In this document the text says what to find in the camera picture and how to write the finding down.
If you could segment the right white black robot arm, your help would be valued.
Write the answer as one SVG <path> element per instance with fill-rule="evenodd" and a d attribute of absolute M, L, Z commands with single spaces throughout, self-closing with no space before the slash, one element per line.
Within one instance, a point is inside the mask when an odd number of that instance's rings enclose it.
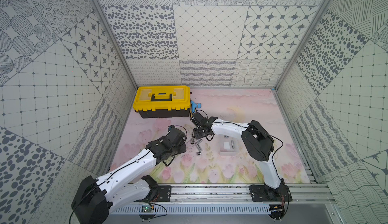
<path fill-rule="evenodd" d="M 259 122 L 253 120 L 247 124 L 238 124 L 217 117 L 205 118 L 198 112 L 192 114 L 191 122 L 196 126 L 193 132 L 197 140 L 206 138 L 210 141 L 209 137 L 215 135 L 240 138 L 248 154 L 260 163 L 265 187 L 275 191 L 284 183 L 273 161 L 276 137 L 270 135 Z"/>

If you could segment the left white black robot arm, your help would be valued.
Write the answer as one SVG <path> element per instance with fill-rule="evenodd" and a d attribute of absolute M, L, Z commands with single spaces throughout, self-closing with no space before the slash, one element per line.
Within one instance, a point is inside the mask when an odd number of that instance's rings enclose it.
<path fill-rule="evenodd" d="M 81 224 L 102 224 L 110 214 L 133 202 L 150 203 L 158 198 L 157 182 L 144 173 L 159 163 L 186 152 L 188 133 L 169 126 L 168 133 L 150 141 L 138 155 L 105 175 L 84 178 L 71 203 L 72 217 Z"/>

